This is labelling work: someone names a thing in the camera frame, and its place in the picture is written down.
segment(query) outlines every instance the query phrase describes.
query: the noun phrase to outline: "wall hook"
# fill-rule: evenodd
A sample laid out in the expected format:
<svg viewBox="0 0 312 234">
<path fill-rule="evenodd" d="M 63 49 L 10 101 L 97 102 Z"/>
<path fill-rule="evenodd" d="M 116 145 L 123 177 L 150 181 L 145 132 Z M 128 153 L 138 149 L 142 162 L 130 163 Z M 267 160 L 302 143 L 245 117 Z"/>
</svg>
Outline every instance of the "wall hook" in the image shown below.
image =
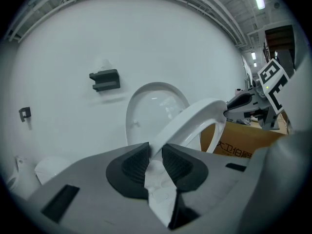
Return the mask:
<svg viewBox="0 0 312 234">
<path fill-rule="evenodd" d="M 89 77 L 96 82 L 95 85 L 93 85 L 93 89 L 97 92 L 120 88 L 117 69 L 99 71 L 95 74 L 90 73 Z"/>
<path fill-rule="evenodd" d="M 23 107 L 22 109 L 19 110 L 19 117 L 22 122 L 25 121 L 25 118 L 29 118 L 30 116 L 31 116 L 30 107 Z"/>
</svg>

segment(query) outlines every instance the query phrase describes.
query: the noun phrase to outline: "cardboard box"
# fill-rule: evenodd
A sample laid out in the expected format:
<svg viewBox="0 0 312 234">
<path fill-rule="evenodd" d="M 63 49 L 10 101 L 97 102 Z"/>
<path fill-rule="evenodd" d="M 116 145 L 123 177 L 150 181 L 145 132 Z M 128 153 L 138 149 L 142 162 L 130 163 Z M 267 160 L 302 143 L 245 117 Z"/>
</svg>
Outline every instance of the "cardboard box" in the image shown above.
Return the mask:
<svg viewBox="0 0 312 234">
<path fill-rule="evenodd" d="M 200 137 L 201 150 L 207 151 L 215 132 L 215 125 L 206 128 Z M 285 134 L 265 131 L 242 124 L 226 122 L 214 154 L 251 158 L 256 149 L 270 146 Z"/>
</svg>

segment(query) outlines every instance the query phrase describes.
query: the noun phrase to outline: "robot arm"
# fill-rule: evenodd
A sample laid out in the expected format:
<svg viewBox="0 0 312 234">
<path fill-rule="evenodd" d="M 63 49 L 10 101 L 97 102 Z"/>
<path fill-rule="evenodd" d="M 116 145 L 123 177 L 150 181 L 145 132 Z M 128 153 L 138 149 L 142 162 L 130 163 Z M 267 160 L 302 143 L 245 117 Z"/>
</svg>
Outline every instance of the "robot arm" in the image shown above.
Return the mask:
<svg viewBox="0 0 312 234">
<path fill-rule="evenodd" d="M 231 99 L 224 116 L 228 119 L 257 117 L 263 130 L 277 130 L 277 115 L 283 110 L 275 95 L 289 80 L 284 69 L 272 59 L 253 78 L 251 88 Z"/>
</svg>

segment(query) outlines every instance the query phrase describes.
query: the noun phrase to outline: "black slot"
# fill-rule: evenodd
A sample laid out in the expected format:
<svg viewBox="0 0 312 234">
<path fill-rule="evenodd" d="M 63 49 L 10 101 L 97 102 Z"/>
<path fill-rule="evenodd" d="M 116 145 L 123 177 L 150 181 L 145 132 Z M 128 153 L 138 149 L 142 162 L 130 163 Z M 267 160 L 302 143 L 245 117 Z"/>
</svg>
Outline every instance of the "black slot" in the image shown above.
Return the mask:
<svg viewBox="0 0 312 234">
<path fill-rule="evenodd" d="M 41 211 L 46 217 L 58 223 L 79 191 L 76 186 L 65 185 Z"/>
<path fill-rule="evenodd" d="M 244 172 L 245 169 L 246 169 L 246 166 L 237 165 L 237 164 L 234 164 L 234 163 L 229 163 L 225 167 L 231 168 L 231 169 L 234 169 L 234 170 L 237 170 L 237 171 L 240 171 L 240 172 Z"/>
</svg>

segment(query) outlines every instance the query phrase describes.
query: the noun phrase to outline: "ceiling beam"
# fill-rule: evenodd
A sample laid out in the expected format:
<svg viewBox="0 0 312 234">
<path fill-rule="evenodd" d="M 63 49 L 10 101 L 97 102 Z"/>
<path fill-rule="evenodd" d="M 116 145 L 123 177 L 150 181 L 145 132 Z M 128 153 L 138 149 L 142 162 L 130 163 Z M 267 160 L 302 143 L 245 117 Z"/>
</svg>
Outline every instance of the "ceiling beam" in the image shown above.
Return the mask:
<svg viewBox="0 0 312 234">
<path fill-rule="evenodd" d="M 57 12 L 58 10 L 60 10 L 62 7 L 67 6 L 73 2 L 75 2 L 77 0 L 68 0 L 65 3 L 62 3 L 60 6 L 54 8 L 53 10 L 49 11 L 47 14 L 45 14 L 42 18 L 40 18 L 35 24 L 33 24 L 27 31 L 26 33 L 19 39 L 19 43 L 37 26 L 39 25 L 42 21 L 44 21 L 45 19 L 47 19 L 49 16 L 51 16 L 52 14 L 54 14 L 55 12 Z M 230 37 L 232 37 L 232 39 L 235 41 L 235 37 L 232 35 L 232 33 L 217 19 L 215 19 L 213 16 L 211 16 L 209 13 L 205 12 L 204 10 L 196 7 L 195 5 L 185 1 L 185 0 L 176 0 L 179 1 L 181 3 L 186 4 L 187 6 L 190 6 L 192 8 L 194 8 L 195 10 L 198 10 L 199 12 L 205 14 L 206 16 L 208 16 L 209 18 L 211 18 L 213 21 L 215 21 L 221 28 L 223 28 L 227 34 L 229 34 Z"/>
<path fill-rule="evenodd" d="M 239 27 L 238 23 L 236 22 L 235 18 L 231 15 L 231 13 L 229 12 L 229 10 L 223 5 L 223 3 L 220 2 L 220 0 L 213 0 L 217 5 L 220 6 L 220 8 L 225 12 L 225 14 L 227 14 L 227 16 L 232 20 L 232 22 L 234 23 L 234 25 L 236 26 L 236 28 L 238 29 L 239 33 L 241 34 L 241 36 L 244 39 L 244 42 L 247 43 L 247 40 L 245 38 L 244 33 L 242 32 L 241 28 Z"/>
<path fill-rule="evenodd" d="M 34 6 L 31 11 L 22 19 L 22 21 L 16 26 L 15 30 L 13 31 L 9 41 L 13 40 L 13 37 L 16 35 L 18 30 L 23 26 L 23 24 L 34 14 L 35 11 L 40 9 L 47 1 L 49 0 L 41 0 L 36 6 Z"/>
<path fill-rule="evenodd" d="M 244 43 L 244 40 L 242 38 L 242 36 L 237 32 L 237 30 L 234 29 L 233 25 L 229 22 L 229 20 L 223 15 L 223 13 L 221 13 L 210 1 L 208 0 L 201 0 L 203 1 L 205 4 L 207 4 L 208 6 L 210 6 L 217 14 L 218 16 L 220 16 L 225 22 L 226 24 L 230 27 L 230 29 L 234 32 L 234 34 L 236 35 L 237 39 L 240 40 L 241 43 Z"/>
<path fill-rule="evenodd" d="M 250 0 L 247 0 L 247 1 L 248 1 L 249 5 L 250 5 L 250 7 L 252 9 L 255 24 L 256 24 L 257 28 L 259 28 L 258 22 L 257 22 L 257 17 L 255 16 L 255 13 L 254 13 L 254 8 L 253 8 L 252 4 L 250 3 Z"/>
</svg>

